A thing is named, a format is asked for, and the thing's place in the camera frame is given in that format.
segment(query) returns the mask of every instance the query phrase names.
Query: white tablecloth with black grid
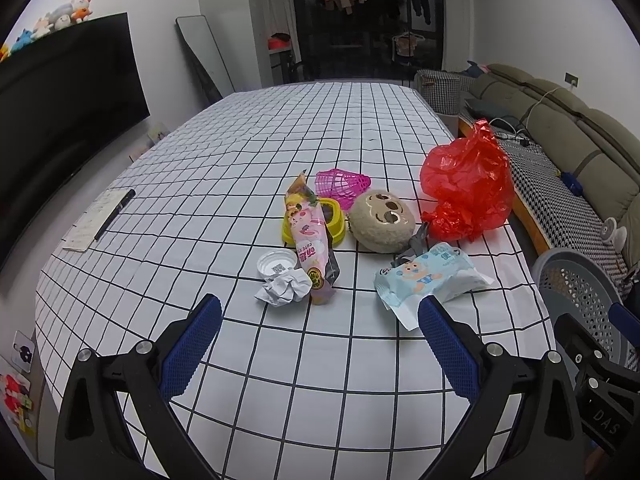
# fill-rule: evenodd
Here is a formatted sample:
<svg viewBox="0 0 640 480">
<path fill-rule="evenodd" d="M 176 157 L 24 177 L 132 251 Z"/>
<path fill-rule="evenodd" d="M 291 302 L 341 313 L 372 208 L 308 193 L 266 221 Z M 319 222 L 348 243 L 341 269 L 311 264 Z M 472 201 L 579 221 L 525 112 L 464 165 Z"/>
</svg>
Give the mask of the white tablecloth with black grid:
<svg viewBox="0 0 640 480">
<path fill-rule="evenodd" d="M 224 321 L 187 391 L 171 402 L 213 469 L 235 480 L 418 478 L 468 407 L 426 341 L 380 303 L 373 254 L 350 234 L 326 305 L 280 308 L 254 294 L 256 260 L 282 246 L 284 191 L 303 170 L 372 177 L 419 218 L 425 153 L 450 142 L 421 97 L 390 84 L 325 83 L 238 93 L 180 127 L 112 187 L 136 190 L 85 253 L 42 269 L 36 334 L 58 406 L 79 349 L 126 352 L 187 316 L 207 292 Z M 495 278 L 446 304 L 485 342 L 540 357 L 553 344 L 545 306 L 508 224 L 460 247 Z M 148 468 L 162 467 L 127 397 L 125 418 Z M 510 399 L 481 472 L 497 460 L 518 407 Z"/>
</svg>

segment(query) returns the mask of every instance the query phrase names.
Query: blue stuffed toy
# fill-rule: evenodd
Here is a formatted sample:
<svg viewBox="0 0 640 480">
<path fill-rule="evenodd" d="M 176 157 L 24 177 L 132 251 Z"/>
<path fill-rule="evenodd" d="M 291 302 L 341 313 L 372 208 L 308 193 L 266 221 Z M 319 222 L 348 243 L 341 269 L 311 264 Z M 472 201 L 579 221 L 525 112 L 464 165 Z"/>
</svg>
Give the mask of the blue stuffed toy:
<svg viewBox="0 0 640 480">
<path fill-rule="evenodd" d="M 31 39 L 32 34 L 33 32 L 25 28 L 18 39 L 15 40 L 14 46 L 11 47 L 11 53 L 14 54 L 15 52 L 18 52 L 22 47 L 30 44 L 33 41 Z"/>
</svg>

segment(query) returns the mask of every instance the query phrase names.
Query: sofa backrest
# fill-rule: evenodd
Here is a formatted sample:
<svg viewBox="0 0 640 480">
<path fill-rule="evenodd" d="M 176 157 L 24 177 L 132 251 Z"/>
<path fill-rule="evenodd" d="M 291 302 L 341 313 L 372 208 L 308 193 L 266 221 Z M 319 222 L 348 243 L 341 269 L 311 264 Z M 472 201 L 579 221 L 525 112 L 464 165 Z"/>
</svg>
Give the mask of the sofa backrest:
<svg viewBox="0 0 640 480">
<path fill-rule="evenodd" d="M 576 175 L 597 215 L 627 227 L 627 265 L 640 261 L 640 140 L 551 81 L 527 78 L 526 72 L 501 64 L 489 69 L 470 93 L 526 124 L 558 169 Z"/>
</svg>

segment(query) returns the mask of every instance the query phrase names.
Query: sofa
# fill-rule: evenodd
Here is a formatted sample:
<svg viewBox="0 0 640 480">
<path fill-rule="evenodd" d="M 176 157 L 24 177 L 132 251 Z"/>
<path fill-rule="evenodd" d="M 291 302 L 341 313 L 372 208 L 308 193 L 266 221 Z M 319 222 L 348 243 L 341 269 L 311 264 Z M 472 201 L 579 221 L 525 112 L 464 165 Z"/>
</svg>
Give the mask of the sofa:
<svg viewBox="0 0 640 480">
<path fill-rule="evenodd" d="M 475 121 L 466 109 L 472 98 L 504 108 L 527 125 L 534 141 L 528 146 L 520 142 L 523 132 L 514 136 L 494 128 L 510 157 L 518 198 L 549 247 L 569 247 L 590 257 L 625 297 L 624 278 L 640 261 L 640 140 L 556 83 L 504 64 L 488 68 L 478 78 L 420 71 L 415 85 L 434 111 L 449 117 L 457 113 L 461 130 Z M 559 171 L 576 176 L 583 196 L 569 192 Z M 609 217 L 627 229 L 622 254 L 600 239 Z"/>
</svg>

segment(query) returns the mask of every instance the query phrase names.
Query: silver bolt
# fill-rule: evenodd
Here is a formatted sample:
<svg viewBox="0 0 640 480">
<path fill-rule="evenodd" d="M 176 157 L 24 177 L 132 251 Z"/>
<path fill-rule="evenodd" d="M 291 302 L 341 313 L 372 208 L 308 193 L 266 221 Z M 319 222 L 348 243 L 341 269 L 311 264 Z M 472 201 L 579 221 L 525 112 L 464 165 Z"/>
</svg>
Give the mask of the silver bolt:
<svg viewBox="0 0 640 480">
<path fill-rule="evenodd" d="M 562 362 L 562 356 L 556 352 L 555 350 L 552 350 L 551 352 L 549 352 L 546 357 L 555 364 L 558 364 L 560 362 Z"/>
<path fill-rule="evenodd" d="M 154 347 L 154 344 L 151 341 L 140 341 L 136 345 L 136 352 L 139 354 L 148 354 L 151 352 L 151 349 Z"/>
<path fill-rule="evenodd" d="M 89 360 L 89 357 L 91 357 L 91 350 L 88 348 L 83 348 L 78 352 L 78 361 L 82 361 L 84 363 Z"/>
<path fill-rule="evenodd" d="M 498 343 L 489 343 L 486 346 L 486 351 L 494 357 L 499 357 L 502 355 L 503 349 L 500 345 L 498 345 Z"/>
</svg>

